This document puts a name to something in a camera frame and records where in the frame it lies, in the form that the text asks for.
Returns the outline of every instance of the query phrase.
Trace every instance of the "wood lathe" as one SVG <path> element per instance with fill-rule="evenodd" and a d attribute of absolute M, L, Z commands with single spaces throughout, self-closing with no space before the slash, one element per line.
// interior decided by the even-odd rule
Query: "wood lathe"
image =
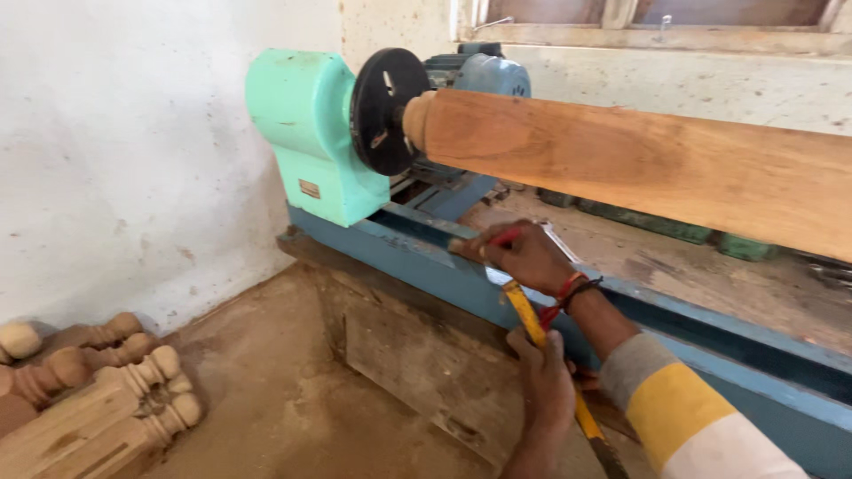
<path fill-rule="evenodd" d="M 334 53 L 258 56 L 245 97 L 287 191 L 295 228 L 281 249 L 322 263 L 319 242 L 511 328 L 517 313 L 485 269 L 446 250 L 476 236 L 455 220 L 499 176 L 852 259 L 838 240 L 852 233 L 852 139 L 534 100 L 522 66 L 492 48 L 425 63 L 385 49 L 357 77 Z M 602 288 L 806 470 L 852 470 L 838 453 L 852 449 L 849 357 L 628 281 Z M 553 327 L 575 362 L 599 366 L 569 317 Z"/>

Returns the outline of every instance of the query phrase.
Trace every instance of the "hand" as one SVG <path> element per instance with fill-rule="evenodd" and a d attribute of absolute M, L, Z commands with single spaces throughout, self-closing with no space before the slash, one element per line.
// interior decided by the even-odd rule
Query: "hand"
<path fill-rule="evenodd" d="M 505 245 L 488 242 L 506 231 L 518 228 L 519 234 Z M 529 220 L 500 224 L 464 245 L 468 251 L 485 253 L 485 259 L 497 265 L 524 286 L 555 297 L 565 281 L 575 273 L 559 246 L 537 224 Z"/>
<path fill-rule="evenodd" d="M 564 437 L 573 424 L 576 397 L 569 365 L 564 360 L 562 335 L 547 333 L 544 351 L 527 341 L 522 327 L 506 337 L 521 358 L 524 391 L 524 435 Z"/>

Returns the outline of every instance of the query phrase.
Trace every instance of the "yellow stripe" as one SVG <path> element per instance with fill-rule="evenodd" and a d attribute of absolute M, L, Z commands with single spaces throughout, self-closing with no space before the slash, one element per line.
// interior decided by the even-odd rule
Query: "yellow stripe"
<path fill-rule="evenodd" d="M 645 379 L 630 398 L 627 418 L 658 473 L 690 437 L 736 409 L 683 363 Z"/>

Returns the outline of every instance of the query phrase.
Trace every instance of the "concrete floor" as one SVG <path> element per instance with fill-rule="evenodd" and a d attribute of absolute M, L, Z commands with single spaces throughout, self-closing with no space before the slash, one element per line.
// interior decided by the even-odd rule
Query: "concrete floor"
<path fill-rule="evenodd" d="M 496 475 L 426 418 L 333 361 L 319 300 L 297 264 L 166 339 L 207 415 L 144 477 Z"/>

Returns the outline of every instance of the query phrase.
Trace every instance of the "sleeve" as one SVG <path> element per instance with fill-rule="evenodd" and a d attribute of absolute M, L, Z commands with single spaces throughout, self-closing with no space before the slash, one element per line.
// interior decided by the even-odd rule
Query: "sleeve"
<path fill-rule="evenodd" d="M 604 363 L 603 389 L 625 411 L 663 479 L 807 479 L 692 369 L 647 334 Z"/>

